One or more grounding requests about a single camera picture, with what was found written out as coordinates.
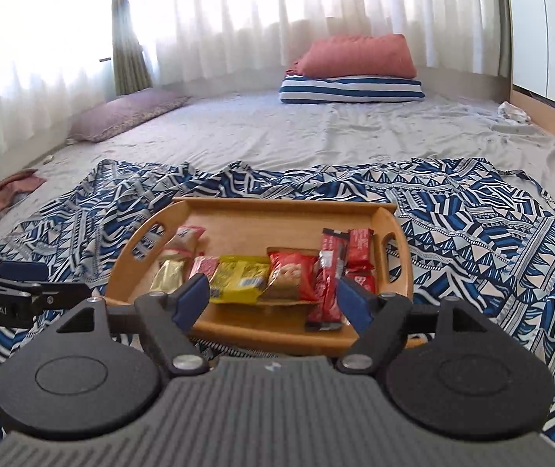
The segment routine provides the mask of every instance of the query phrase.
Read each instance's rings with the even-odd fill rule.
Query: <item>geometric pattern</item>
[[[535,186],[539,199],[505,182],[509,176]],[[414,300],[438,304],[456,295],[469,301],[542,359],[555,379],[555,202],[525,172],[502,172],[485,159],[286,172],[236,162],[218,173],[104,160],[0,241],[0,256],[45,262],[51,280],[83,281],[103,292],[133,232],[180,196],[395,203],[411,250]],[[157,237],[146,236],[138,252]],[[388,253],[396,277],[391,244]],[[0,328],[0,363],[57,316],[46,313],[30,331]],[[543,435],[555,446],[555,400]]]

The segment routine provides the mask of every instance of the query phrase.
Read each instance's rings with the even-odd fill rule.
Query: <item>red pillow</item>
[[[403,35],[343,35],[317,40],[288,73],[319,79],[348,75],[413,79],[417,75]]]

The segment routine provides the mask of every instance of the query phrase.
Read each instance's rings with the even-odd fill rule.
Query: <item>debris on sheet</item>
[[[497,108],[497,114],[507,121],[515,121],[515,123],[519,124],[530,123],[530,116],[524,110],[509,102],[503,102],[503,104]]]

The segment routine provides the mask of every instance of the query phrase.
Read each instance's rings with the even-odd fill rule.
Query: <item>striped pillow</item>
[[[423,98],[420,81],[378,75],[332,79],[287,75],[279,90],[283,103],[409,102]]]

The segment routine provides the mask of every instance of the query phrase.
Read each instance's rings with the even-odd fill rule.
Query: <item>tray handle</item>
[[[130,296],[131,293],[157,260],[165,244],[176,235],[179,226],[184,224],[190,212],[191,209],[188,203],[184,201],[176,202],[157,212],[139,227],[130,237],[115,265],[113,265],[105,292],[108,298],[122,302],[130,302],[135,298]],[[141,242],[144,235],[155,226],[162,226],[163,234],[141,260],[135,258],[132,250]]]
[[[373,215],[373,228],[375,229],[375,254],[381,268],[377,269],[377,291],[393,291],[407,298],[413,299],[413,268],[411,266],[411,251],[407,238],[398,224],[394,215],[387,209],[379,209]],[[401,262],[401,275],[391,282],[389,265],[387,262],[387,244],[396,240],[399,260]]]

